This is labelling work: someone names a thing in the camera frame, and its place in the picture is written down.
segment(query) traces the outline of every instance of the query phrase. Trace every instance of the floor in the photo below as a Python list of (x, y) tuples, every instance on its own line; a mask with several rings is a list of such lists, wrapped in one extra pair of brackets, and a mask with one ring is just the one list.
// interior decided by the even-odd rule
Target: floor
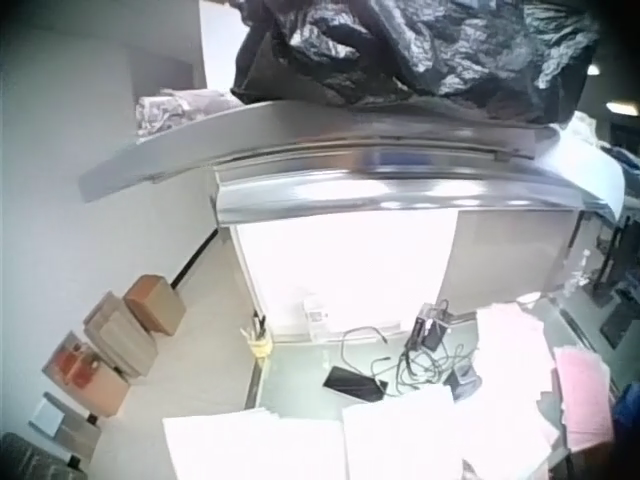
[(162, 419), (242, 410), (253, 357), (240, 328), (253, 305), (228, 232), (221, 230), (180, 295), (187, 314), (173, 337), (158, 336), (158, 358), (136, 379), (117, 416), (103, 419), (92, 480), (174, 480)]

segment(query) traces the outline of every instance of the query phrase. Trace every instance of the desk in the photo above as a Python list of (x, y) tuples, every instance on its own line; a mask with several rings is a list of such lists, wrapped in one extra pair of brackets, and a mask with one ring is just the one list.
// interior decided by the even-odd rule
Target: desk
[[(544, 334), (549, 347), (581, 344), (549, 300), (538, 301), (531, 313), (544, 322)], [(374, 359), (390, 356), (391, 361), (377, 364), (376, 371), (379, 371), (384, 366), (395, 364), (406, 338), (406, 334), (398, 334), (389, 338), (388, 344), (381, 340), (366, 343), (348, 341), (345, 355), (350, 363), (363, 372), (370, 371)], [(449, 353), (453, 353), (457, 345), (464, 346), (463, 354), (470, 353), (475, 350), (477, 343), (478, 330), (474, 321), (450, 329), (444, 339)], [(443, 354), (441, 346), (435, 356)], [(342, 409), (358, 403), (358, 400), (322, 387), (332, 366), (349, 368), (340, 358), (339, 342), (276, 344), (264, 365), (256, 365), (254, 369), (247, 407), (264, 407), (282, 417), (340, 419)], [(388, 392), (395, 393), (395, 370), (378, 378), (388, 381)], [(548, 459), (549, 468), (552, 468), (569, 453), (564, 443), (564, 426), (560, 421), (561, 398), (557, 378), (554, 378), (553, 392), (543, 394), (538, 408), (561, 432)]]

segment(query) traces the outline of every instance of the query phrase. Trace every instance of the pen holder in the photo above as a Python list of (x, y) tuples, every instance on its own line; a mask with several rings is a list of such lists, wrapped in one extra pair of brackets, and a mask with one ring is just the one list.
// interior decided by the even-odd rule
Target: pen holder
[(273, 351), (273, 339), (271, 338), (271, 332), (268, 328), (265, 329), (265, 333), (262, 338), (256, 340), (248, 338), (247, 344), (257, 360), (267, 358)]

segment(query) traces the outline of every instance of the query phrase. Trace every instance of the smartphone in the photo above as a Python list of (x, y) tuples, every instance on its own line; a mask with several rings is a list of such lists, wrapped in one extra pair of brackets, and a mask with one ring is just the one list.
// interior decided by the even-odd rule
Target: smartphone
[(358, 400), (378, 402), (387, 393), (389, 383), (382, 380), (376, 381), (372, 377), (366, 377), (345, 368), (333, 367), (322, 386)]

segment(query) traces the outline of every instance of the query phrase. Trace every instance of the cardboard box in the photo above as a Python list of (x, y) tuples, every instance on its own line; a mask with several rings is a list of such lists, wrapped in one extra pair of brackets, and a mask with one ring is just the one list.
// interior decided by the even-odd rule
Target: cardboard box
[(142, 275), (124, 295), (140, 324), (151, 332), (176, 333), (186, 307), (169, 282), (159, 275)]
[(84, 325), (87, 337), (128, 376), (149, 373), (158, 355), (155, 340), (121, 298), (107, 292)]
[(129, 384), (73, 332), (58, 345), (42, 372), (84, 408), (103, 417), (115, 415), (129, 391)]

